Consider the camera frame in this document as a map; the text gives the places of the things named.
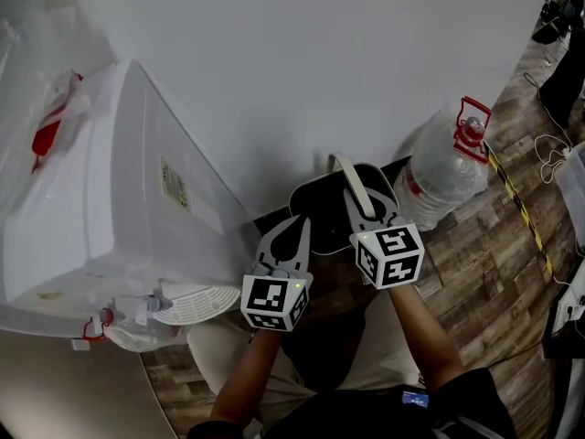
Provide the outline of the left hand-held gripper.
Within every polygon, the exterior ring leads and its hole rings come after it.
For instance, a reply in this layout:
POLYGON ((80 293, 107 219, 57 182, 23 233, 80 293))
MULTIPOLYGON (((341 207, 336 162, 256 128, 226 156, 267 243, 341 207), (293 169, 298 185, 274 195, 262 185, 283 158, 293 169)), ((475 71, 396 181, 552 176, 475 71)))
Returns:
POLYGON ((240 311, 254 329, 292 332, 309 303, 311 220, 284 220, 261 238, 252 274, 243 276, 240 311), (295 272, 283 268, 293 268, 295 272))

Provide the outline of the clear water jug on floor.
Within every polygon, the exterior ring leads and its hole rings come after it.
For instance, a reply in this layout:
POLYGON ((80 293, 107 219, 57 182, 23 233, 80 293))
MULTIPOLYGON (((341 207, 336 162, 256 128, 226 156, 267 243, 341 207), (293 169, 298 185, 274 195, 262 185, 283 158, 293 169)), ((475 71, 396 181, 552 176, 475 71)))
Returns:
POLYGON ((418 231, 434 230, 449 213, 484 192, 491 110, 464 96, 460 110, 445 103, 422 127, 393 190, 401 216, 418 231))

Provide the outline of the yellow black striped floor tape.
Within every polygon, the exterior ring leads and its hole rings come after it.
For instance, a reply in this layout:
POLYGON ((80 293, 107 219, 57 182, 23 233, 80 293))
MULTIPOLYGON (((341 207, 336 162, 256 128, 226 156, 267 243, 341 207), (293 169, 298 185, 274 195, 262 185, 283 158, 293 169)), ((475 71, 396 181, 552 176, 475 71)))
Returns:
POLYGON ((529 229, 529 231, 533 237, 533 240, 537 246, 538 252, 541 255, 541 257, 545 263, 545 267, 546 267, 546 270, 548 272, 548 275, 550 276, 550 278, 553 281, 557 281, 557 277, 556 277, 556 274, 555 274, 555 271, 554 271, 554 268, 552 265, 552 261, 550 260, 550 258, 548 256, 548 252, 546 250, 545 244, 542 241, 533 220, 530 218, 525 204, 523 203, 521 197, 518 195, 516 187, 514 186, 513 182, 510 180, 508 174, 506 173, 506 171, 502 167, 499 159, 495 155, 495 152, 493 151, 491 146, 486 141, 484 141, 484 149, 488 155, 489 164, 491 165, 492 169, 496 172, 496 174, 499 176, 500 180, 504 184, 507 195, 516 204, 516 207, 517 207, 517 209, 522 217, 522 220, 524 221, 526 227, 529 229))

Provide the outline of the clear plastic storage box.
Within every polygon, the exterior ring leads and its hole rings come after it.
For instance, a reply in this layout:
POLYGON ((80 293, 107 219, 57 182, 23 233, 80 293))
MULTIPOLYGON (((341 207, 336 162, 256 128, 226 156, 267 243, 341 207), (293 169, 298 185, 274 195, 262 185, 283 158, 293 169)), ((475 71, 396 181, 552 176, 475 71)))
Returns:
POLYGON ((554 179, 567 206, 577 243, 585 251, 585 142, 575 145, 555 170, 554 179))

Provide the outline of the white side table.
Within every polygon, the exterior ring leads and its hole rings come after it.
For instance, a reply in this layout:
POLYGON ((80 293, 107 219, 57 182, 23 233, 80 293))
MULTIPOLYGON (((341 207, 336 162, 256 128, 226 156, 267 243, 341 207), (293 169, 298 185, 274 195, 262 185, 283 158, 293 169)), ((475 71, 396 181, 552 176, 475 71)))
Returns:
POLYGON ((564 289, 548 312, 542 338, 545 359, 585 359, 585 293, 564 289))

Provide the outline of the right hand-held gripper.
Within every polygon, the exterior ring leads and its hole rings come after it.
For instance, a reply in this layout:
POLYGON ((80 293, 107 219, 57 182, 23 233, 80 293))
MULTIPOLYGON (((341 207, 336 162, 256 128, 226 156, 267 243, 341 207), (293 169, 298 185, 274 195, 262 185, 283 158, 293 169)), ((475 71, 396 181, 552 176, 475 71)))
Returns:
POLYGON ((378 290, 417 282, 425 252, 417 227, 403 219, 391 226, 399 214, 395 200, 375 189, 367 189, 367 194, 376 213, 374 221, 388 228, 366 231, 352 193, 343 190, 351 229, 356 232, 349 240, 356 250, 357 269, 378 290))

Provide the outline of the person's right forearm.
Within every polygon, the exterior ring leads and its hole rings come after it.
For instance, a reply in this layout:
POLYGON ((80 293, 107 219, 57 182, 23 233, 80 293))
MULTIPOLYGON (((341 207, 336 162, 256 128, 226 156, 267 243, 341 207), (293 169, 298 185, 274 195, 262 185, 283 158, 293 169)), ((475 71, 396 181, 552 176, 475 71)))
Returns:
POLYGON ((464 374, 459 351, 411 284, 388 290, 410 353, 429 391, 436 391, 464 374))

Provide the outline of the large clear water bottle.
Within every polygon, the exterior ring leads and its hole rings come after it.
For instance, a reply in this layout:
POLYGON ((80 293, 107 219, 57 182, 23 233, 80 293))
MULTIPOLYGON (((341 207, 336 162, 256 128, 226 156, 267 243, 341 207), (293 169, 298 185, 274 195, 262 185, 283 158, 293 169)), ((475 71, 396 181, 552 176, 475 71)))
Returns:
POLYGON ((17 208, 61 121, 90 108, 66 50, 75 11, 0 0, 0 220, 17 208))

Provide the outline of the person's left forearm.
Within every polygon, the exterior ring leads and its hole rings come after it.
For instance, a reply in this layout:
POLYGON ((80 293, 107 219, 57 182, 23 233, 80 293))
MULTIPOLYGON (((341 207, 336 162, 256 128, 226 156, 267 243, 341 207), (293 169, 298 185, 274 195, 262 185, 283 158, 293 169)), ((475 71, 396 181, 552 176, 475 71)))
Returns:
POLYGON ((258 330, 217 396, 209 420, 244 428, 258 412, 282 332, 258 330))

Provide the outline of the small device blue screen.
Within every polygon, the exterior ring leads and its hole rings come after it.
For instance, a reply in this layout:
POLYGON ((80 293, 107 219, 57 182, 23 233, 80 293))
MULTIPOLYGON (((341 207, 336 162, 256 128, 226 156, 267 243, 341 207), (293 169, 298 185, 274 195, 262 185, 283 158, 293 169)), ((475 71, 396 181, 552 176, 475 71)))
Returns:
POLYGON ((429 400, 428 393, 422 390, 404 390, 401 394, 401 401, 405 405, 416 405, 417 407, 427 409, 429 400))

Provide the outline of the person's black shirt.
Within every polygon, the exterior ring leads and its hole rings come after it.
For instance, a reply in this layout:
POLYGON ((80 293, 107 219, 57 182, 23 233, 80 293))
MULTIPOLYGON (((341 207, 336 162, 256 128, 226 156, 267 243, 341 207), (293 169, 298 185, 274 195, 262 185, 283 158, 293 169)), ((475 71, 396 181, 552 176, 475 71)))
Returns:
POLYGON ((262 439, 516 439, 516 430, 488 369, 473 369, 405 403, 416 389, 384 393, 335 390, 296 408, 262 439))

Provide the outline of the white water dispenser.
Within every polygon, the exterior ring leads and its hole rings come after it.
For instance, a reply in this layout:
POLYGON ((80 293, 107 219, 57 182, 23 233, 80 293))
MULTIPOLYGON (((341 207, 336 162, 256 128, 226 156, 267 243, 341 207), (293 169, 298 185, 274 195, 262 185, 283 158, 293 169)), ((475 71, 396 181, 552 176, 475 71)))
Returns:
POLYGON ((258 232, 144 72, 86 78, 90 109, 0 224, 0 329, 95 337, 109 316, 191 325, 232 309, 258 232))

